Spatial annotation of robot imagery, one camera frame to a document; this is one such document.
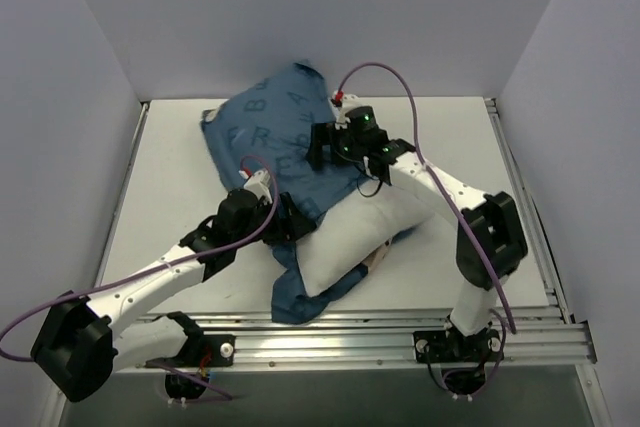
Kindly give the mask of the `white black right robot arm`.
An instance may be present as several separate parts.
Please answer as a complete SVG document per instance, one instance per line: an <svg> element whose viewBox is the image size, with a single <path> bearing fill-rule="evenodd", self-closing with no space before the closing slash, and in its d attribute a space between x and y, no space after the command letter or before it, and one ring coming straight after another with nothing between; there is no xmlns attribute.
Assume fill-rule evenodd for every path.
<svg viewBox="0 0 640 427"><path fill-rule="evenodd" d="M313 124L306 160L314 171L327 163L354 166L410 194L456 228L455 263L464 283L444 347L459 360L475 353L491 309L507 301L504 283L528 254L515 200L469 186L428 162L417 142L391 138L370 106L342 107L335 121Z"/></svg>

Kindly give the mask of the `white pillow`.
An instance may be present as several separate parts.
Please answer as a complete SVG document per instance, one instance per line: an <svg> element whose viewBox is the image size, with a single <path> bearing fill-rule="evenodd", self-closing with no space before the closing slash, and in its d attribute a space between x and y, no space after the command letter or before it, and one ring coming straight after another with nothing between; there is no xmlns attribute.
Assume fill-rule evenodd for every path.
<svg viewBox="0 0 640 427"><path fill-rule="evenodd" d="M433 215L427 204L395 187L383 186L373 197L352 192L297 243L306 293L315 297L326 291L384 242Z"/></svg>

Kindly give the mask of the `blue cartoon print pillowcase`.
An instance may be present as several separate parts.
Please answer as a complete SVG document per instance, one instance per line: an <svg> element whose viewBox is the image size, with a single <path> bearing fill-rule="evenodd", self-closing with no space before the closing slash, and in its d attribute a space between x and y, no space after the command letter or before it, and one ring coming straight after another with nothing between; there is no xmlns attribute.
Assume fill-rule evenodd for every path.
<svg viewBox="0 0 640 427"><path fill-rule="evenodd" d="M219 108L203 112L201 130L222 185L228 190L241 186L240 163L256 155L271 168L280 192L288 192L298 208L316 221L317 228L326 212L352 192L375 196L383 186L365 181L356 168L327 165L315 172L305 159L311 126L334 118L327 96L324 77L301 61L228 99ZM403 238L414 228L384 242L315 297L306 293L299 271L297 243L304 237L273 247L274 258L284 268L272 287L273 321L289 325L311 321L364 280L380 264L391 241Z"/></svg>

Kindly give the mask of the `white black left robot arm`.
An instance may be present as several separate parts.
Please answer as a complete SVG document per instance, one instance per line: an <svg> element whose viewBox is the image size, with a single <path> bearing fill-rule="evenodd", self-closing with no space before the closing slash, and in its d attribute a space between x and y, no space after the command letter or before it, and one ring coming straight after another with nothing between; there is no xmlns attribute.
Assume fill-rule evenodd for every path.
<svg viewBox="0 0 640 427"><path fill-rule="evenodd" d="M273 204L268 194L234 189L215 214L130 279L59 297L31 357L71 402L87 399L113 373L136 365L188 368L215 358L228 364L233 350L213 342L187 314L174 311L147 323L140 317L229 267L239 248L287 245L316 228L289 193Z"/></svg>

